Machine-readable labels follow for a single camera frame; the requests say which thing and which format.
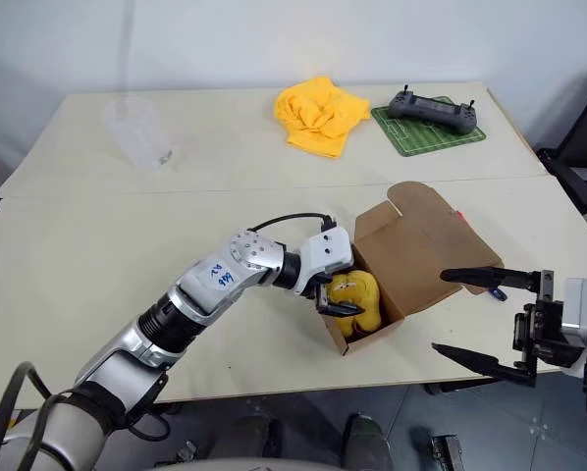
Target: black remote controller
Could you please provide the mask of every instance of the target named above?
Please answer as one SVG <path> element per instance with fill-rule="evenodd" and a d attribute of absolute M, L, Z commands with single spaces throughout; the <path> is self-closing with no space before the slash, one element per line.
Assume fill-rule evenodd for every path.
<path fill-rule="evenodd" d="M 453 128 L 458 134 L 468 134 L 477 127 L 477 114 L 472 107 L 474 100 L 469 105 L 461 103 L 452 105 L 443 101 L 424 98 L 407 91 L 408 85 L 399 92 L 390 102 L 388 116 L 395 118 L 418 118 L 439 125 Z"/>

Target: white table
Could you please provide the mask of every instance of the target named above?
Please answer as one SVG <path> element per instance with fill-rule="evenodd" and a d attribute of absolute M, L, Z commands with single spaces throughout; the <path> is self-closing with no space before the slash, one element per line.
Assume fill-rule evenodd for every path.
<path fill-rule="evenodd" d="M 374 121 L 360 123 L 340 160 L 300 151 L 285 143 L 273 118 L 280 88 L 155 91 L 150 98 L 172 140 L 176 157 L 157 173 L 134 169 L 101 122 L 112 93 L 70 95 L 0 197 L 61 197 L 139 193 L 326 187 L 361 184 L 515 178 L 545 170 L 504 112 L 479 82 L 421 83 L 424 96 L 473 98 L 487 138 L 459 147 L 402 157 Z M 402 84 L 347 86 L 384 106 Z"/>
<path fill-rule="evenodd" d="M 519 270 L 587 276 L 587 225 L 551 177 L 432 183 Z M 14 367 L 32 361 L 50 389 L 80 366 L 189 264 L 239 228 L 278 213 L 315 210 L 352 231 L 387 185 L 175 192 L 106 198 L 6 198 L 0 205 L 0 396 Z M 266 234 L 295 246 L 317 223 Z M 443 381 L 476 375 L 430 348 L 436 341 L 510 365 L 513 316 L 532 295 L 466 290 L 409 317 L 388 337 L 341 357 L 313 303 L 278 288 L 246 292 L 173 368 L 161 399 Z M 540 370 L 552 369 L 541 364 Z M 21 407 L 38 406 L 23 391 Z"/>

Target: clear plastic cup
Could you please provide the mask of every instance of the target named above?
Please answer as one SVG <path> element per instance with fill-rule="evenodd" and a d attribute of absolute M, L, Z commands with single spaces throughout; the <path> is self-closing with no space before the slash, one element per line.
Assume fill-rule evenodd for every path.
<path fill-rule="evenodd" d="M 171 158 L 171 141 L 151 101 L 138 96 L 116 98 L 104 107 L 103 122 L 137 168 L 158 169 Z"/>

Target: cardboard box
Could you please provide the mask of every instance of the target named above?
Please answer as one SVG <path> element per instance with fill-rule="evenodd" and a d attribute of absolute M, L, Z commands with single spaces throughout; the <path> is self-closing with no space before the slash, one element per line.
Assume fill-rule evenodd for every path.
<path fill-rule="evenodd" d="M 323 316 L 342 355 L 385 336 L 407 317 L 441 301 L 461 285 L 440 280 L 448 268 L 503 267 L 499 255 L 477 235 L 440 194 L 418 182 L 398 183 L 384 201 L 356 218 L 352 244 L 355 266 L 376 278 L 383 326 L 347 341 Z M 482 288 L 466 287 L 473 294 Z"/>

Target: green mat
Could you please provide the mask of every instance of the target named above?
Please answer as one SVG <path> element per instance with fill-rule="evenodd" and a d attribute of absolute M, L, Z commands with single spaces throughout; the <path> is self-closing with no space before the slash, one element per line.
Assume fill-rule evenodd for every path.
<path fill-rule="evenodd" d="M 448 96 L 438 96 L 434 99 L 453 104 Z M 393 120 L 388 118 L 387 106 L 374 108 L 372 116 L 400 155 L 405 157 L 478 142 L 486 138 L 486 134 L 479 128 L 475 128 L 469 134 L 460 135 L 443 126 L 422 120 L 407 118 Z"/>

